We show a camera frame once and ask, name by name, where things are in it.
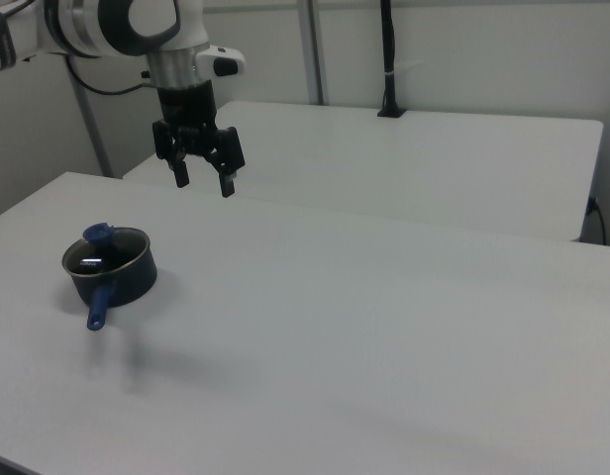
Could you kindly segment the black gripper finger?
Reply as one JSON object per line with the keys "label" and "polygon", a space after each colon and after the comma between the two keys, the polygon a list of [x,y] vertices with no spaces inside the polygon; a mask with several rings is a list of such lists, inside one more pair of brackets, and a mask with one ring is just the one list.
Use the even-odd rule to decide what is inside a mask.
{"label": "black gripper finger", "polygon": [[234,127],[217,130],[214,139],[214,149],[207,161],[218,172],[222,197],[228,198],[235,194],[234,180],[246,162],[238,131]]}
{"label": "black gripper finger", "polygon": [[175,184],[183,188],[189,184],[187,166],[184,161],[186,156],[183,146],[174,137],[170,126],[165,121],[157,121],[152,124],[156,156],[164,160],[168,168],[173,172]]}

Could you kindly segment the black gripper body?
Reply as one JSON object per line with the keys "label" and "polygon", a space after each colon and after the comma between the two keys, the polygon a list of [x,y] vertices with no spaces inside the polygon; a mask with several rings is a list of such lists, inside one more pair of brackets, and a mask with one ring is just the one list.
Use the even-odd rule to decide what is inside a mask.
{"label": "black gripper body", "polygon": [[217,153],[217,108],[211,81],[182,89],[157,89],[162,118],[157,122],[157,156]]}

